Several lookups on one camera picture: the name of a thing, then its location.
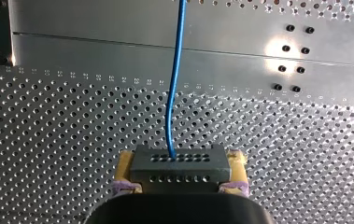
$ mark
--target wire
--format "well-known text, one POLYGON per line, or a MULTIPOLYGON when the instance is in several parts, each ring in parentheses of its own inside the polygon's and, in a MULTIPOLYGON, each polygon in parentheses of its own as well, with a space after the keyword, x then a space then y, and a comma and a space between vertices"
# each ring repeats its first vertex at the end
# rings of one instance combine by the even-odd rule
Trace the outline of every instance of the wire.
POLYGON ((174 53, 173 74, 171 76, 170 90, 168 92, 167 107, 165 109, 165 140, 167 142, 168 153, 171 158, 176 156, 173 146, 173 104, 177 88, 177 76, 179 73, 180 55, 182 53, 183 45, 183 29, 185 23, 186 0, 179 0, 179 12, 177 15, 177 39, 176 49, 174 53))

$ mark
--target perforated metal panel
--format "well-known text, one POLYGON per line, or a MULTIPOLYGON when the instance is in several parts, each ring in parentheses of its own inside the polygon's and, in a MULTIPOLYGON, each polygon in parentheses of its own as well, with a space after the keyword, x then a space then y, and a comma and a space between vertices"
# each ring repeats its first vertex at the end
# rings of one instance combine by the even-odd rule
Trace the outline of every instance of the perforated metal panel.
MULTIPOLYGON (((0 223, 79 223, 111 195, 120 150, 165 147, 174 41, 167 36, 175 30, 177 4, 150 0, 127 8, 122 2, 70 1, 70 11, 86 8, 92 18, 82 19, 81 29, 68 23, 75 14, 63 14, 68 1, 14 4, 19 66, 0 67, 0 223), (158 18, 154 11, 163 20, 148 21, 158 18), (30 15, 48 20, 19 19, 30 15), (160 23, 167 29, 142 28, 160 23)), ((354 223, 354 2, 200 3, 188 4, 176 146, 223 144, 246 152, 250 198, 277 223, 354 223), (294 9, 299 13, 292 16, 294 9), (332 20, 333 13, 350 15, 350 22, 332 20), (293 33, 285 31, 290 23, 293 33), (304 34, 308 25, 316 28, 312 36, 304 34), (281 41, 271 42, 275 37, 281 41), (279 47, 291 42, 311 53, 282 53, 279 47), (289 70, 279 72, 280 65, 289 70), (295 72, 298 66, 304 74, 295 72), (273 90, 275 83, 283 90, 273 90)))

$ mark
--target hole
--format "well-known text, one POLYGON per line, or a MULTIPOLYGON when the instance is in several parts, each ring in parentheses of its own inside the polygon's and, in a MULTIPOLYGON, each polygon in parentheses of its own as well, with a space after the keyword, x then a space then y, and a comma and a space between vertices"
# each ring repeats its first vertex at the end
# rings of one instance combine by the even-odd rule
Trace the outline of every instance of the hole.
POLYGON ((293 86, 292 87, 292 91, 294 91, 294 92, 300 92, 302 89, 300 88, 300 87, 298 87, 298 86, 293 86))
POLYGON ((282 47, 282 50, 285 51, 285 52, 288 52, 288 51, 290 51, 290 46, 284 45, 284 46, 282 47))
POLYGON ((303 74, 303 73, 305 72, 305 68, 303 68, 303 67, 298 67, 298 68, 296 69, 296 72, 298 72, 298 73, 300 73, 300 74, 303 74))
POLYGON ((208 181, 209 181, 209 175, 205 175, 205 176, 203 177, 203 181, 204 181, 204 182, 208 182, 208 181))
POLYGON ((284 65, 280 65, 280 66, 278 67, 278 71, 280 71, 280 72, 285 72, 285 71, 287 71, 287 67, 284 66, 284 65))
POLYGON ((301 52, 302 52, 303 54, 308 54, 308 53, 310 52, 310 49, 308 49, 308 48, 302 48, 302 49, 301 49, 301 52))
POLYGON ((194 176, 194 182, 201 182, 202 178, 199 175, 194 176))
POLYGON ((295 26, 294 25, 287 25, 286 29, 289 32, 293 32, 295 30, 295 26))
POLYGON ((308 33, 308 34, 313 34, 314 31, 315 31, 315 29, 314 29, 313 27, 307 27, 307 28, 305 29, 305 32, 308 33))
POLYGON ((282 91, 282 86, 280 84, 275 84, 273 86, 273 89, 275 89, 276 91, 282 91))
POLYGON ((174 182, 174 181, 175 181, 175 179, 174 179, 173 176, 169 175, 169 176, 167 177, 167 182, 168 182, 168 183, 172 183, 172 182, 174 182))
POLYGON ((191 182, 191 176, 186 175, 185 176, 185 181, 188 182, 188 183, 191 182))

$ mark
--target aluminum panel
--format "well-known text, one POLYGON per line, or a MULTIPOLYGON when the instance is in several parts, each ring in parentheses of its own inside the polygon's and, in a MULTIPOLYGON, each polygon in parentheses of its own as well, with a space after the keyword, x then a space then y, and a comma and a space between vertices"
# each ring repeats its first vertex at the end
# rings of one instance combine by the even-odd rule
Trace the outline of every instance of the aluminum panel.
MULTIPOLYGON (((0 222, 79 222, 111 195, 119 150, 165 147, 172 50, 14 39, 21 66, 0 67, 0 222)), ((354 67, 285 61, 307 72, 284 76, 269 60, 185 51, 176 147, 247 153, 250 197, 277 223, 354 223, 354 67)))
MULTIPOLYGON (((171 0, 22 0, 11 10, 13 32, 175 44, 177 2, 171 0)), ((191 0, 184 48, 354 64, 354 1, 191 0), (286 31, 288 24, 294 32, 286 31), (309 26, 311 35, 304 31, 309 26)))

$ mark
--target blue cable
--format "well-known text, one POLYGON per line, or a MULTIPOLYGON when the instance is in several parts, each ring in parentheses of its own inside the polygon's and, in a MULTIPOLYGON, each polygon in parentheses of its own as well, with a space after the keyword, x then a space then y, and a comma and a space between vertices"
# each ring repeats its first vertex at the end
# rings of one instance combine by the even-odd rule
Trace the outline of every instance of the blue cable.
POLYGON ((186 0, 179 0, 179 12, 177 15, 177 40, 174 53, 173 74, 171 76, 170 91, 168 92, 167 107, 165 109, 165 140, 167 142, 168 153, 171 158, 176 156, 173 146, 173 104, 177 88, 177 76, 179 73, 180 55, 183 45, 183 27, 185 23, 186 0))

